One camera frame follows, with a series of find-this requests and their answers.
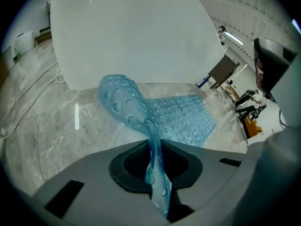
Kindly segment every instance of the marble floor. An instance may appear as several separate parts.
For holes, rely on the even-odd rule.
[[[51,40],[22,56],[0,89],[0,121],[12,104],[47,68],[56,63]],[[10,132],[22,112],[44,84],[59,73],[59,65],[42,76],[19,100],[0,125]],[[246,153],[242,126],[231,102],[210,82],[199,89],[194,84],[138,84],[146,98],[199,95],[216,121],[203,148]],[[74,107],[79,105],[79,129],[74,128]],[[95,109],[96,88],[70,90],[52,82],[8,137],[5,168],[21,190],[32,195],[45,181],[88,154],[146,139],[116,122],[102,108]]]

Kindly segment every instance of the fluorescent light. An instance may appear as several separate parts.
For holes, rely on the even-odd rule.
[[[234,76],[232,79],[234,79],[236,76],[238,76],[238,75],[239,75],[239,73],[240,73],[240,72],[242,72],[242,71],[243,71],[243,69],[244,69],[244,68],[246,68],[246,66],[247,66],[247,65],[248,65],[248,64],[246,64],[246,65],[245,65],[245,66],[244,66],[244,67],[243,67],[243,68],[242,68],[242,69],[241,69],[241,70],[240,70],[240,71],[239,71],[239,72],[238,72],[238,73],[237,73],[237,74],[236,74],[236,75],[235,75],[235,76]]]
[[[295,26],[295,28],[298,30],[298,32],[301,33],[301,29],[300,29],[300,27],[299,27],[299,25],[298,25],[296,19],[293,19],[292,23],[293,23],[293,25]]]
[[[243,42],[240,41],[238,38],[235,38],[231,33],[225,32],[225,34],[228,35],[228,36],[230,36],[232,39],[236,40],[241,45],[243,45]]]
[[[74,106],[74,127],[76,130],[79,129],[79,104]]]

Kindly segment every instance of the translucent blue plastic mat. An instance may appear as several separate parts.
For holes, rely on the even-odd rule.
[[[116,120],[148,137],[145,182],[152,187],[152,202],[167,217],[172,184],[164,171],[160,139],[201,146],[215,126],[212,116],[198,96],[148,100],[133,80],[119,74],[102,78],[98,99]]]

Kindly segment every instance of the white ceiling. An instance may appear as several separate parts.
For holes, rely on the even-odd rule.
[[[249,65],[253,59],[253,39],[264,37],[296,50],[299,34],[292,18],[278,0],[199,0],[215,27],[221,25],[243,42],[226,36],[226,44]]]

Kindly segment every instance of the dark hair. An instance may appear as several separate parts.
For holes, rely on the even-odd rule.
[[[226,32],[225,26],[219,26],[219,28],[221,28],[223,32]]]

